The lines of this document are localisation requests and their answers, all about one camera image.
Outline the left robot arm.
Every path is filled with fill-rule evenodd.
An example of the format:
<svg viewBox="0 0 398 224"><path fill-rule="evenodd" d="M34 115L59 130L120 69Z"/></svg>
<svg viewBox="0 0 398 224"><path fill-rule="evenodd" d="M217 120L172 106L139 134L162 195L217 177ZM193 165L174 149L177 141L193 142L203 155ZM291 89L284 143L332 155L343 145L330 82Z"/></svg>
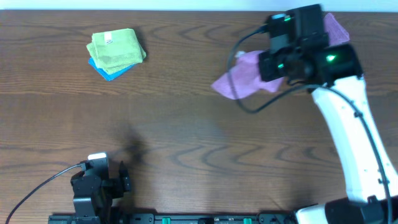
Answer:
<svg viewBox="0 0 398 224"><path fill-rule="evenodd" d="M83 162L84 170L71 178L76 223L110 223L113 200L131 191L127 167L119 164L119 175L109 177L107 159Z"/></svg>

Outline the purple cloth with tag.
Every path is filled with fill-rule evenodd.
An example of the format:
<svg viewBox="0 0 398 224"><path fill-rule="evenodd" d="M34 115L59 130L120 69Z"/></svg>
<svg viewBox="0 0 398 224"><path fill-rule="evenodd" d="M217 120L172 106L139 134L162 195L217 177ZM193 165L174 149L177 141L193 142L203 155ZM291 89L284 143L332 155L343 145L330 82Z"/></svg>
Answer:
<svg viewBox="0 0 398 224"><path fill-rule="evenodd" d="M252 52L239 51L236 55L236 63L229 72L232 75L234 89L238 97L235 97L228 80L228 72L224 73L211 87L220 95L229 99L243 99L259 90L275 93L281 86L284 78L278 78L269 82L261 80L259 73L259 54L261 50Z"/></svg>

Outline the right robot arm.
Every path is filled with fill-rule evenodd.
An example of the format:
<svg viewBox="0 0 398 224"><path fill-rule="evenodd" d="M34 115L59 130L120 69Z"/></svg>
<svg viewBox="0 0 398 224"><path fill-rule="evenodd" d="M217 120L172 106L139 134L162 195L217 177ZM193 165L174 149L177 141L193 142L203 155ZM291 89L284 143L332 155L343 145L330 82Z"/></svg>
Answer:
<svg viewBox="0 0 398 224"><path fill-rule="evenodd" d="M264 81L296 78L322 113L345 177L346 198L301 208L297 223L397 223L397 171L369 107L366 82L349 44L261 53Z"/></svg>

